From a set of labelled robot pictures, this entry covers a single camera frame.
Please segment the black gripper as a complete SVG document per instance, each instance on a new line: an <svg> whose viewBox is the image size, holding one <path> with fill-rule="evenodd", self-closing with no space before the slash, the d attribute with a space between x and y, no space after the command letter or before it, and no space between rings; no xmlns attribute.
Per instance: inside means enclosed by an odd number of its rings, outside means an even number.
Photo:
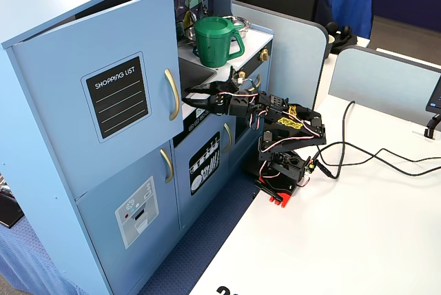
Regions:
<svg viewBox="0 0 441 295"><path fill-rule="evenodd" d="M186 93L210 95L206 99L182 98L182 101L196 109L203 109L213 114L247 116L249 97L233 81L213 81L185 88Z"/></svg>

